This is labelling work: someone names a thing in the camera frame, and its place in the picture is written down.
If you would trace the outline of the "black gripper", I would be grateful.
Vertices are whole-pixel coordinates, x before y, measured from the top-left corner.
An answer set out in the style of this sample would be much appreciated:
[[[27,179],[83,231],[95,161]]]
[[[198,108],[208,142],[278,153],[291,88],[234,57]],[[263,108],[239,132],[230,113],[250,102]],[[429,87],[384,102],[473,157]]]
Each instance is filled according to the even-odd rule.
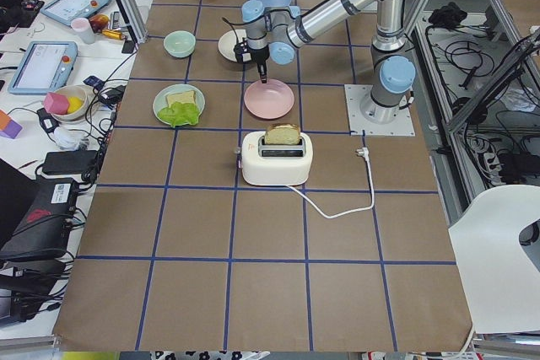
[[[266,60],[270,57],[269,45],[266,44],[259,48],[253,48],[249,40],[236,42],[234,45],[234,54],[237,62],[255,62],[261,83],[267,83],[267,64]]]

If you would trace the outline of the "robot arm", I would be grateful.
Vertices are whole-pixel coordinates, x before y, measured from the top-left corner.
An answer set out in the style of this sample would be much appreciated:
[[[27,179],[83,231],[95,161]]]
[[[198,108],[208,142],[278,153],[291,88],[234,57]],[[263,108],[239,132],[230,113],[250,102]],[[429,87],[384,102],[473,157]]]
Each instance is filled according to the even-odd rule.
[[[241,7],[241,26],[246,31],[243,40],[234,46],[235,59],[243,61],[248,54],[256,63],[262,83],[268,83],[267,60],[287,65],[295,52],[334,26],[360,13],[372,3],[388,0],[323,0],[301,13],[297,7],[266,6],[261,0],[249,0]]]

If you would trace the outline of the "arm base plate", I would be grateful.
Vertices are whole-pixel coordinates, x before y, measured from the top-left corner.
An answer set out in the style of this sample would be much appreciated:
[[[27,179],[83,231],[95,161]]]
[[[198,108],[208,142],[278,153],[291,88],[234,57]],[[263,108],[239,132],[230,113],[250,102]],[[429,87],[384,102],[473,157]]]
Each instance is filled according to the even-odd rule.
[[[358,136],[414,137],[415,131],[408,100],[390,108],[377,105],[371,98],[372,86],[345,84],[349,133]]]

